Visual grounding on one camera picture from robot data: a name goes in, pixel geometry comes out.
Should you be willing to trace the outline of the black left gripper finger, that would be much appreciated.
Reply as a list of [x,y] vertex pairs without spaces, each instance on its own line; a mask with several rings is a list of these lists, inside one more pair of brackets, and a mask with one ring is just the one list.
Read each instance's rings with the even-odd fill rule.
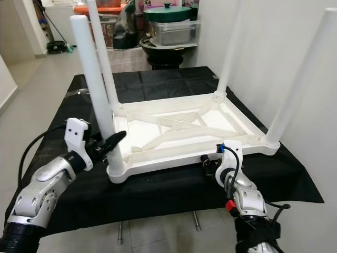
[[105,140],[101,140],[98,142],[98,153],[108,154],[118,146],[118,144],[126,137],[126,135],[126,131],[120,131],[113,133],[113,135],[106,138]]

